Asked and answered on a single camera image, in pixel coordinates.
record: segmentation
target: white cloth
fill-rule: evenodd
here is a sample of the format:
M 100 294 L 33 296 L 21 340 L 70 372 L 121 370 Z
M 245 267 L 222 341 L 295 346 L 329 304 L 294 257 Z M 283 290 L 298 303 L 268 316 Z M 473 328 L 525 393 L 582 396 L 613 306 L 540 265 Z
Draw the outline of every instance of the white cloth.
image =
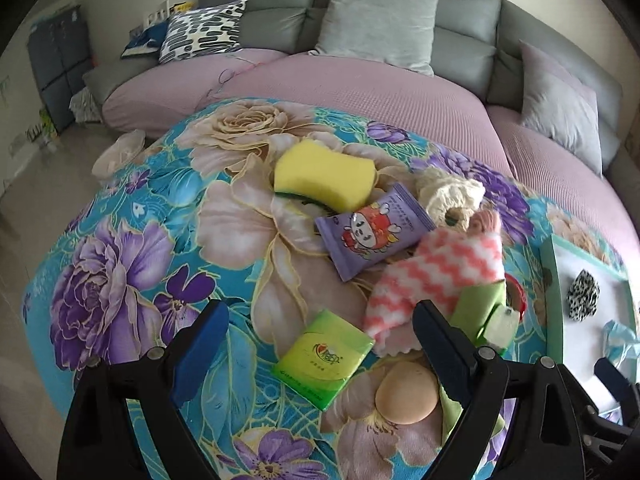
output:
M 459 208 L 464 216 L 459 221 L 466 230 L 471 215 L 478 210 L 484 198 L 484 186 L 477 180 L 446 173 L 440 168 L 429 167 L 416 179 L 418 202 L 437 226 L 445 226 L 449 209 Z

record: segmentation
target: floral blanket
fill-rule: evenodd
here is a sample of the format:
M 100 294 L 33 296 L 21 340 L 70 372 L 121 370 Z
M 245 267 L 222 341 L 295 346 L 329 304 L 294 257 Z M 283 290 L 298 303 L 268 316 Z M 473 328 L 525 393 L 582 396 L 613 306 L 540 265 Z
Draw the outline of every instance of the floral blanket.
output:
M 598 234 L 551 200 L 461 153 L 363 117 L 271 100 L 215 104 L 171 129 L 101 190 L 47 255 L 24 296 L 24 322 L 42 379 L 66 413 L 91 356 L 115 364 L 167 345 L 207 303 L 230 309 L 222 345 L 182 413 L 223 480 L 419 479 L 440 446 L 441 413 L 395 426 L 374 408 L 394 358 L 370 355 L 327 412 L 270 374 L 306 323 L 330 308 L 355 325 L 380 266 L 343 283 L 314 231 L 315 205 L 274 196 L 273 167 L 303 137 L 372 158 L 377 189 L 436 165 L 479 180 L 500 212 L 504 265 L 529 307 L 510 358 L 545 353 L 540 244 L 555 233 L 616 270 Z M 421 359 L 419 354 L 401 358 Z M 167 475 L 140 406 L 130 415 L 148 468 Z M 513 403 L 503 410 L 507 422 Z M 505 431 L 478 478 L 489 476 Z

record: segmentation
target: tile floor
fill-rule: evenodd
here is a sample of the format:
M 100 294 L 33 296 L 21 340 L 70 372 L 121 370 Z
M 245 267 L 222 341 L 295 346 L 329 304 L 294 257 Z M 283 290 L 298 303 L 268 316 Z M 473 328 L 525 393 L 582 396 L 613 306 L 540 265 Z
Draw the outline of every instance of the tile floor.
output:
M 0 198 L 0 418 L 42 480 L 56 477 L 63 419 L 27 345 L 22 291 L 98 190 L 91 168 L 113 141 L 103 126 L 72 126 L 54 144 L 56 151 L 42 150 Z

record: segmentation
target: wall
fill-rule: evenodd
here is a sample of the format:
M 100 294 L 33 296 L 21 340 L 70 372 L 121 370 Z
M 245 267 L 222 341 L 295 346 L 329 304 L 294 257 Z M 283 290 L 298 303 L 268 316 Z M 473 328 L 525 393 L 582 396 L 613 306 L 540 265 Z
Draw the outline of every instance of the wall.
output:
M 624 138 L 640 102 L 640 59 L 601 0 L 511 0 L 577 44 L 623 89 L 619 136 Z
M 0 179 L 11 177 L 33 152 L 33 147 L 28 146 L 19 156 L 9 159 L 6 148 L 17 133 L 38 122 L 40 100 L 31 75 L 26 40 L 34 15 L 55 1 L 40 0 L 36 4 L 0 58 L 0 80 L 6 75 L 11 79 L 8 103 L 0 102 Z M 120 55 L 129 30 L 164 0 L 77 1 L 89 22 L 95 59 L 107 62 Z M 511 1 L 578 44 L 622 84 L 624 100 L 619 133 L 624 137 L 640 101 L 640 59 L 604 4 L 600 0 Z
M 36 145 L 27 143 L 13 157 L 8 148 L 15 136 L 40 123 L 40 95 L 31 71 L 27 41 L 31 25 L 57 9 L 74 5 L 77 0 L 39 0 L 0 56 L 0 80 L 8 78 L 6 100 L 0 100 L 0 196 L 11 179 L 36 152 Z

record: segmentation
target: black and white pillow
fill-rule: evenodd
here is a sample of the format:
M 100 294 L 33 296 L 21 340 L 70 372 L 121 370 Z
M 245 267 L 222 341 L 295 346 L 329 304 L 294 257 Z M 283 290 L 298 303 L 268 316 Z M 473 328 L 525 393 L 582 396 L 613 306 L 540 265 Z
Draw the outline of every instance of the black and white pillow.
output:
M 245 8 L 246 0 L 238 0 L 175 14 L 169 20 L 159 62 L 239 50 L 240 18 Z

